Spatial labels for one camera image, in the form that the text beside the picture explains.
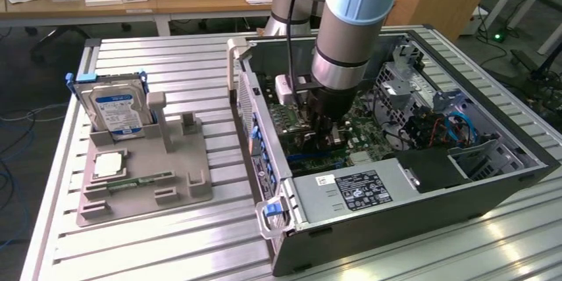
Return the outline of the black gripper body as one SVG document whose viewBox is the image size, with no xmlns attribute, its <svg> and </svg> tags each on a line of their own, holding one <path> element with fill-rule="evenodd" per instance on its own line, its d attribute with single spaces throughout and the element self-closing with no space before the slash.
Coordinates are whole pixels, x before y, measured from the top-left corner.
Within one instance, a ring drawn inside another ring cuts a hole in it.
<svg viewBox="0 0 562 281">
<path fill-rule="evenodd" d="M 349 111 L 353 101 L 353 89 L 311 89 L 307 96 L 307 107 L 311 114 L 329 120 L 340 120 Z"/>
</svg>

